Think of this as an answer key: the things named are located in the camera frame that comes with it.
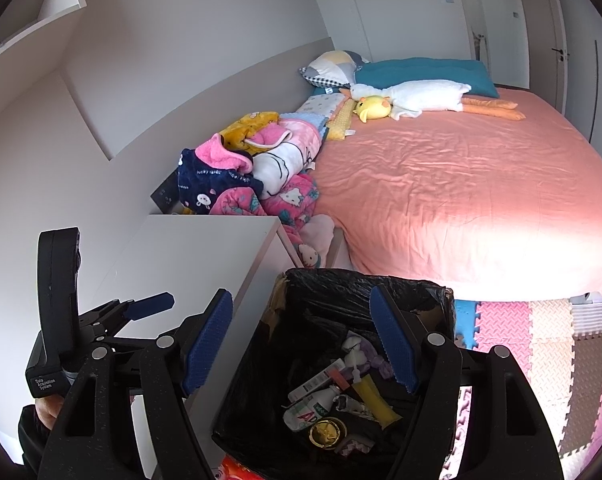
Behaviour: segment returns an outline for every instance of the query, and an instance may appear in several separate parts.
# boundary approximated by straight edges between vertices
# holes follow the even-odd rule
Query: gold lid
[[[310,442],[321,449],[333,449],[348,433],[345,424],[333,416],[316,422],[309,433]]]

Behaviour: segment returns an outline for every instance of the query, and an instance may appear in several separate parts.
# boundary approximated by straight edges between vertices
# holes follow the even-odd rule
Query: blue textured pad
[[[207,374],[230,327],[232,309],[232,295],[224,291],[188,353],[187,373],[181,384],[188,395],[206,382]]]
[[[136,321],[165,310],[170,310],[173,305],[174,296],[170,292],[163,292],[156,296],[145,298],[145,300],[135,301],[130,304],[126,312],[123,313],[123,316]]]
[[[370,316],[379,332],[396,381],[405,386],[410,393],[415,392],[419,386],[419,378],[414,366],[414,351],[378,287],[370,292]]]
[[[456,310],[456,335],[462,335],[465,347],[468,350],[479,346],[474,339],[474,333],[479,332],[476,327],[476,319],[481,314],[476,313],[476,301],[454,300]]]

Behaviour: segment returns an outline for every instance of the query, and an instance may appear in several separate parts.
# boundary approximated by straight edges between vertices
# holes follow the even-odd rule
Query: black plastic bag
[[[307,430],[294,433],[283,422],[287,394],[343,356],[341,345],[348,330],[367,338],[385,356],[368,304],[371,289],[380,284],[401,310],[419,315],[428,330],[453,338],[449,289],[342,269],[289,270],[275,286],[284,295],[276,298],[273,293],[223,402],[213,430],[217,445],[268,480],[385,478],[418,402],[394,379],[382,380],[376,370],[370,371],[381,396],[402,416],[385,430],[354,415],[330,414],[345,422],[348,433],[376,442],[369,454],[355,452],[344,458],[318,449]]]

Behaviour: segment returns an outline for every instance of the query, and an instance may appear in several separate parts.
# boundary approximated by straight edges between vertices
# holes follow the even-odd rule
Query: white bottle
[[[341,390],[337,386],[329,386],[299,400],[283,414],[283,422],[292,431],[301,431],[309,428],[320,418],[328,415],[332,409],[334,399]]]

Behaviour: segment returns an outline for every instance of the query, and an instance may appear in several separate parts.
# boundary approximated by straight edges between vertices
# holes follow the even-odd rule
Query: stuffed animal
[[[268,149],[256,148],[244,142],[250,139],[256,132],[270,123],[276,123],[279,120],[279,114],[276,112],[255,112],[254,114],[244,115],[238,121],[230,124],[225,130],[219,132],[223,139],[223,147],[227,150],[236,152],[244,150],[254,155],[265,152]]]
[[[392,110],[388,99],[388,97],[381,97],[379,95],[362,97],[354,107],[354,113],[359,116],[362,123],[365,123],[368,119],[388,117]]]

